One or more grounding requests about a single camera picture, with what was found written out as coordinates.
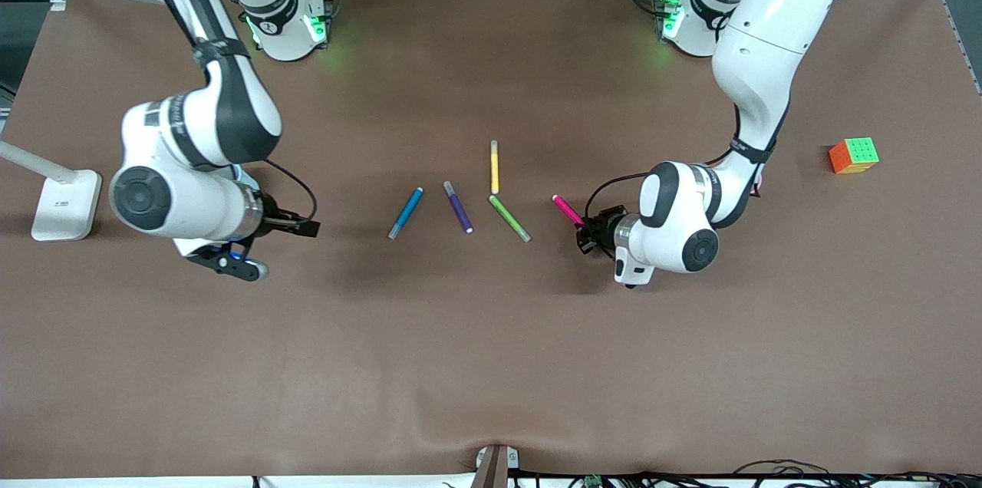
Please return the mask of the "purple marker pen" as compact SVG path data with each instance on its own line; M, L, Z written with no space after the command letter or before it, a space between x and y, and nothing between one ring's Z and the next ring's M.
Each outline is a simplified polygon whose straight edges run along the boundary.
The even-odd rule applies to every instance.
M462 226L463 232L466 234L473 233L473 224L470 221L469 215L467 215L466 209L463 207L462 200L460 200L455 188L453 188L453 184L450 181L444 181L443 187L453 209L453 214L455 214L457 222Z

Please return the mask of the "pink marker pen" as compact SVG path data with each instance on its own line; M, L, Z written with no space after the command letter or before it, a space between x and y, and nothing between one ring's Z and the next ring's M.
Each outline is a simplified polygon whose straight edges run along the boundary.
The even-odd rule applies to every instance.
M562 213L562 215L565 216L565 218L569 219L569 221L574 223L575 226L577 226L578 228L582 228L583 226L585 226L585 220L582 218L582 216L580 216L575 211L575 209L572 208L572 206L569 205L568 202L561 197L561 195L554 194L552 196L552 203L555 205L555 208L557 208Z

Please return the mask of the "blue marker pen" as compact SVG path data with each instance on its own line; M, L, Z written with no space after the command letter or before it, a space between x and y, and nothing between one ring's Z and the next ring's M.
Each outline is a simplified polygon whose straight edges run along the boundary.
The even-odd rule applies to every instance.
M418 204L420 204L423 195L423 187L414 188L413 193L411 193L410 197L407 198L407 201L404 203L404 207L400 210L399 215L397 215L397 218L395 219L395 223L393 223L392 228L389 230L389 240L395 240L397 236L399 236L399 233L402 232L402 229L406 226L408 220L414 214L415 208L417 208Z

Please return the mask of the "colourful puzzle cube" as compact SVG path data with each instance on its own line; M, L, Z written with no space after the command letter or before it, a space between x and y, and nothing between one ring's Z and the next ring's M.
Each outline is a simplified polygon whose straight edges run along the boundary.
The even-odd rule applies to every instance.
M828 151L832 172L862 173L880 162L874 140L870 137L845 138Z

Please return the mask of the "green marker pen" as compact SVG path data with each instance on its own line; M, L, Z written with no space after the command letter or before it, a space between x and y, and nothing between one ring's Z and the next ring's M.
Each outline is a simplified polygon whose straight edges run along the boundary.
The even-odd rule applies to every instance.
M504 203L496 196L489 195L488 201L495 211L501 215L506 223L508 223L509 228L522 240L522 242L529 242L532 239L529 232L525 227L518 221L518 219L506 208Z

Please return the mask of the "brown table cover sheet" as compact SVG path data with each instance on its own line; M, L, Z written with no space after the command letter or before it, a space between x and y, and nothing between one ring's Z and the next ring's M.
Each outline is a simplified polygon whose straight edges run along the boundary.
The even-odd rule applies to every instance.
M257 240L262 282L107 196L34 241L40 177L0 163L0 478L452 473L489 443L543 473L982 473L982 97L943 0L835 2L762 196L637 289L551 196L712 159L734 118L628 0L344 0L327 50L255 65L322 223ZM838 176L853 137L880 162Z

